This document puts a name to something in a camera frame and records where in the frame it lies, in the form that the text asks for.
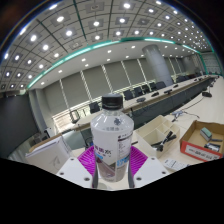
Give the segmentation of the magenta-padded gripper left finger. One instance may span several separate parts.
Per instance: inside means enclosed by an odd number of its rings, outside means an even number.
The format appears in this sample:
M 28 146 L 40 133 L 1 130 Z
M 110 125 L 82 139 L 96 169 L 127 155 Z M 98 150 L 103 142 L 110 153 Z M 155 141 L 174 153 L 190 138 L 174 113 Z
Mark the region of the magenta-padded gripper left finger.
M 91 146 L 78 157 L 69 158 L 57 176 L 84 188 L 98 187 L 98 171 L 94 155 L 94 147 Z

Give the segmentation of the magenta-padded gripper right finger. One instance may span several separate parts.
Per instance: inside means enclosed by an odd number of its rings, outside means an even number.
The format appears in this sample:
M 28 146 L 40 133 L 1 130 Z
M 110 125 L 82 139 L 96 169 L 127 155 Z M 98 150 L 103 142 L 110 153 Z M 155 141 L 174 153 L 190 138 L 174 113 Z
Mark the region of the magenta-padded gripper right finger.
M 146 156 L 132 146 L 128 165 L 128 183 L 130 188 L 140 188 L 169 174 L 162 163 L 152 156 Z

